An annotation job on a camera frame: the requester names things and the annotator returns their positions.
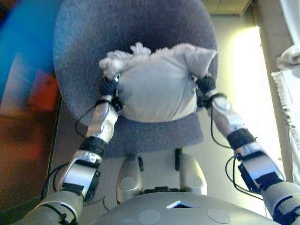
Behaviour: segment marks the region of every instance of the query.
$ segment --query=black cable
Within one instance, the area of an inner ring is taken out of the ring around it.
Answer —
[[[220,145],[220,146],[222,146],[222,147],[224,147],[224,148],[227,148],[227,149],[231,149],[231,147],[226,146],[226,145],[223,145],[223,144],[220,144],[219,142],[217,142],[216,139],[215,139],[215,137],[214,137],[214,133],[213,133],[213,130],[212,130],[212,128],[213,128],[213,124],[212,124],[212,122],[213,122],[213,118],[212,118],[212,108],[213,108],[213,106],[211,105],[211,115],[210,115],[210,135],[211,135],[211,138],[214,140],[214,142],[215,142],[217,145]]]
[[[68,165],[68,164],[69,164],[69,163],[65,163],[65,164],[61,165],[61,168],[58,169],[58,170],[56,171],[56,173],[54,174],[53,180],[52,180],[52,187],[53,187],[53,191],[54,191],[54,192],[57,191],[56,185],[55,185],[55,184],[56,184],[56,177],[57,177],[58,173],[60,172],[60,170],[61,170],[64,166],[66,166],[66,165]]]
[[[96,105],[94,105],[93,107],[91,107],[88,111],[86,111],[81,117],[79,117],[79,119],[76,121],[76,123],[75,123],[75,131],[76,131],[76,133],[80,136],[80,137],[85,137],[83,134],[81,134],[79,131],[78,131],[78,128],[77,128],[77,126],[78,126],[78,124],[79,124],[79,122],[81,121],[81,119],[84,117],[84,116],[86,116],[90,111],[92,111],[94,108],[96,107]]]
[[[103,196],[102,204],[103,204],[104,208],[105,208],[107,211],[110,211],[110,210],[111,210],[111,209],[108,208],[108,207],[106,206],[106,204],[105,204],[105,195]]]
[[[249,195],[249,196],[251,196],[251,197],[254,197],[254,198],[257,198],[257,199],[263,201],[263,199],[260,198],[260,197],[257,197],[257,196],[255,196],[255,195],[251,195],[251,194],[247,193],[246,191],[243,191],[243,190],[238,189],[238,186],[237,186],[237,184],[235,183],[235,160],[236,160],[236,157],[234,157],[234,160],[233,160],[233,166],[232,166],[232,181],[233,181],[233,185],[234,185],[235,189],[237,189],[238,191],[240,191],[240,192],[242,192],[242,193],[244,193],[244,194],[247,194],[247,195]]]
[[[227,176],[227,178],[231,181],[232,184],[233,184],[233,180],[232,180],[231,177],[229,176],[229,174],[228,174],[228,169],[227,169],[227,168],[228,168],[229,162],[230,162],[231,160],[233,160],[233,158],[234,158],[234,156],[230,157],[230,159],[226,162],[226,165],[225,165],[225,173],[226,173],[226,176]],[[238,185],[238,184],[235,184],[235,185],[236,185],[237,187],[239,187],[240,189],[249,192],[247,189],[241,187],[240,185]]]
[[[57,170],[60,170],[61,168],[63,168],[64,166],[66,166],[66,165],[68,165],[68,164],[69,164],[69,163],[66,163],[66,164],[57,166],[57,167],[56,167],[54,170],[52,170],[52,172],[48,175],[48,177],[47,177],[47,179],[46,179],[46,181],[45,181],[43,190],[42,190],[41,201],[45,198],[45,195],[46,195],[46,187],[48,186],[50,177],[51,177]]]

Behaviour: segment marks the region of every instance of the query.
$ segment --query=black band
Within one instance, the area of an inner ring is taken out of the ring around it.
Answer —
[[[204,100],[203,101],[203,104],[205,106],[205,108],[210,108],[211,107],[211,104],[212,104],[212,101],[217,98],[217,97],[225,97],[227,98],[227,96],[223,93],[217,93],[217,94],[214,94],[212,95],[208,100]]]
[[[245,128],[241,128],[241,129],[233,131],[226,138],[227,138],[230,146],[234,150],[238,149],[239,147],[241,147],[245,144],[255,142],[255,138]]]
[[[102,157],[104,154],[105,146],[106,143],[103,140],[97,137],[90,136],[84,138],[82,144],[79,147],[79,150],[93,152]]]

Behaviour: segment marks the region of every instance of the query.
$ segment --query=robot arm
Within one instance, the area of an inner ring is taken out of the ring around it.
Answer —
[[[249,191],[263,196],[274,221],[300,224],[300,187],[285,181],[276,164],[233,111],[226,96],[217,92],[212,77],[196,80],[196,84],[206,98],[204,105],[208,114],[241,162],[238,168]]]
[[[15,224],[77,224],[83,202],[92,200],[99,183],[105,146],[113,136],[118,115],[111,105],[117,83],[105,82],[104,92],[96,103],[87,134],[73,155],[59,181],[59,190],[46,197],[35,209]]]

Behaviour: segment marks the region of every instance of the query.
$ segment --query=white pillow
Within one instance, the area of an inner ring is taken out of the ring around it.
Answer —
[[[166,122],[196,111],[196,85],[191,75],[203,78],[207,74],[215,50],[179,44],[151,54],[141,43],[131,50],[133,54],[109,52],[99,62],[108,79],[120,74],[117,89],[124,102],[124,117]]]

